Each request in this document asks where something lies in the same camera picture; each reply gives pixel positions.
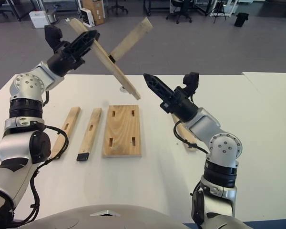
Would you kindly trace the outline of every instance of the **wooden board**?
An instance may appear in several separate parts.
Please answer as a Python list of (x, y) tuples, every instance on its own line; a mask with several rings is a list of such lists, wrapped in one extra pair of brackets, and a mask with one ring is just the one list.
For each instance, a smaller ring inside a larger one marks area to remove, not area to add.
[(99, 126), (99, 122), (102, 115), (102, 109), (101, 108), (95, 108), (92, 111), (84, 138), (82, 140), (82, 144), (79, 150), (79, 153), (77, 155), (76, 160), (77, 161), (86, 161), (88, 160), (90, 150), (92, 148), (96, 132)]
[[(70, 20), (70, 25), (74, 28), (74, 30), (78, 34), (82, 34), (85, 31), (88, 31), (86, 27), (76, 18)], [(96, 56), (100, 59), (100, 61), (105, 65), (105, 67), (114, 75), (114, 77), (120, 82), (120, 84), (128, 91), (128, 93), (132, 94), (137, 100), (139, 100), (140, 94), (137, 92), (132, 83), (126, 78), (124, 73), (119, 69), (119, 67), (110, 60), (107, 52), (103, 49), (103, 47), (97, 42), (94, 41), (91, 50), (94, 51)]]
[[(179, 119), (173, 114), (172, 114), (172, 118), (173, 118), (174, 123), (179, 121)], [(182, 138), (186, 139), (190, 143), (196, 143), (196, 138), (187, 129), (185, 129), (182, 124), (179, 124), (176, 129), (177, 129), (178, 134)], [(195, 148), (189, 148), (188, 145), (185, 143), (184, 143), (184, 146), (186, 150), (188, 151), (196, 151)]]
[(103, 157), (142, 156), (139, 106), (109, 106)]
[[(73, 127), (76, 123), (76, 120), (78, 118), (80, 111), (81, 111), (80, 107), (78, 107), (78, 106), (72, 107), (69, 111), (69, 114), (66, 118), (66, 121), (64, 122), (64, 124), (61, 128), (64, 132), (66, 132), (68, 138), (70, 138), (70, 136), (71, 136)], [(52, 148), (50, 158), (53, 158), (58, 154), (58, 152), (61, 150), (64, 142), (65, 142), (65, 137), (63, 135), (58, 135), (56, 142)]]
[(110, 55), (118, 61), (127, 53), (153, 26), (147, 18), (144, 18), (124, 39), (119, 43)]

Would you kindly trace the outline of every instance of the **tripod stand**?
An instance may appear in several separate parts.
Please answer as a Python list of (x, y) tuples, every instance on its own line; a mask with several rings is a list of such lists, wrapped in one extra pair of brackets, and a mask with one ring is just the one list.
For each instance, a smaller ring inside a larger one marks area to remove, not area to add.
[(220, 14), (224, 14), (224, 16), (225, 16), (225, 8), (224, 8), (224, 6), (225, 6), (225, 4), (223, 3), (223, 0), (220, 0), (220, 2), (217, 2), (216, 4), (215, 4), (215, 7), (207, 14), (207, 15), (209, 15), (209, 14), (213, 14), (214, 15), (214, 17), (215, 17), (215, 19), (214, 19), (214, 22), (213, 23), (215, 23), (216, 22), (216, 19), (218, 18), (218, 17), (220, 17), (218, 14), (220, 13)]

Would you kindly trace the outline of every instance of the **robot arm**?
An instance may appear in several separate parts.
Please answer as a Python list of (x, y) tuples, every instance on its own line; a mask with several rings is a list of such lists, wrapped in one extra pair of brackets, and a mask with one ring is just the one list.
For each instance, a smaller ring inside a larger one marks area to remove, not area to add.
[(163, 100), (160, 107), (176, 115), (184, 127), (209, 149), (204, 174), (192, 194), (195, 223), (208, 229), (249, 228), (234, 218), (236, 159), (242, 153), (242, 144), (235, 135), (222, 130), (211, 114), (188, 99), (198, 87), (199, 74), (185, 75), (186, 87), (176, 87), (174, 91), (156, 76), (144, 74), (144, 78), (147, 86)]
[(15, 77), (10, 87), (10, 117), (0, 143), (0, 228), (12, 222), (34, 172), (51, 153), (50, 139), (43, 132), (41, 95), (83, 64), (82, 56), (98, 38), (97, 31), (87, 31), (72, 43), (62, 42), (47, 62)]

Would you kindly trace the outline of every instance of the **desk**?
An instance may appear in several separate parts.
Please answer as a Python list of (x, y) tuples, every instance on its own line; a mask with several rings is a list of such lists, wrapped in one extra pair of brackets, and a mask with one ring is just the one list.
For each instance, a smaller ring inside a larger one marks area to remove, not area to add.
[[(147, 16), (151, 15), (151, 10), (169, 10), (170, 11), (170, 7), (152, 7), (152, 0), (148, 0), (148, 8), (146, 8), (145, 2), (146, 2), (146, 0), (143, 0), (143, 10), (146, 12)], [(206, 10), (204, 10), (203, 8), (201, 8), (200, 6), (198, 6), (196, 4), (194, 4), (194, 7), (192, 7), (192, 9), (197, 9), (200, 12), (202, 12), (205, 16), (207, 16), (208, 13), (210, 12), (211, 2), (212, 2), (212, 0), (208, 1)]]
[[(268, 91), (269, 82), (261, 78), (255, 83), (252, 78), (256, 77), (201, 75), (194, 101), (244, 146), (238, 160), (236, 216), (242, 221), (286, 219), (286, 118), (280, 118), (280, 110), (261, 93)], [(147, 88), (143, 77), (128, 78), (141, 100), (120, 92), (111, 75), (67, 75), (50, 92), (43, 112), (46, 124), (61, 127), (72, 106), (80, 106), (82, 111), (65, 155), (42, 168), (35, 179), (41, 199), (39, 218), (86, 205), (123, 203), (152, 208), (183, 223), (193, 222), (189, 193), (203, 174), (205, 155), (187, 152), (174, 137), (170, 114), (159, 107), (161, 100)], [(160, 76), (171, 88), (182, 85), (182, 78)], [(273, 78), (277, 88), (285, 85), (283, 74)], [(0, 140), (9, 116), (10, 84), (11, 80), (0, 90)], [(102, 158), (105, 117), (108, 105), (114, 104), (139, 105), (142, 158)], [(78, 150), (96, 107), (102, 107), (103, 114), (93, 153), (88, 161), (79, 163)], [(57, 135), (46, 132), (54, 144)], [(29, 214), (32, 202), (28, 189), (16, 209), (16, 219)]]
[(24, 14), (19, 15), (17, 10), (16, 10), (16, 8), (15, 8), (15, 6), (12, 3), (12, 0), (7, 0), (7, 2), (9, 3), (10, 8), (13, 11), (13, 13), (14, 13), (14, 15), (17, 18), (18, 21), (21, 21), (21, 19), (24, 18), (25, 16), (27, 16), (31, 11), (35, 11), (36, 10), (36, 7), (35, 7), (35, 4), (34, 4), (33, 0), (30, 0), (33, 8), (31, 10), (25, 12)]

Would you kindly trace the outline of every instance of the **gray floor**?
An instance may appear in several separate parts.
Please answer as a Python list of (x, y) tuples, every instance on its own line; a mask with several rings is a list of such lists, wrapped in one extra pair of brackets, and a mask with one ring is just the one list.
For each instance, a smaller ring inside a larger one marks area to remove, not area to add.
[[(100, 44), (110, 52), (143, 18), (142, 4), (122, 2), (128, 16), (109, 17), (95, 27)], [(122, 59), (125, 74), (240, 74), (241, 72), (286, 73), (286, 18), (250, 16), (242, 28), (234, 27), (235, 16), (213, 18), (191, 13), (193, 23), (165, 20), (166, 13), (152, 13), (153, 30)], [(57, 25), (64, 39), (76, 33), (64, 20)], [(32, 69), (51, 56), (43, 30), (32, 28), (30, 21), (6, 22), (0, 18), (0, 88), (16, 73)], [(108, 70), (89, 52), (86, 64), (73, 73), (108, 74)]]

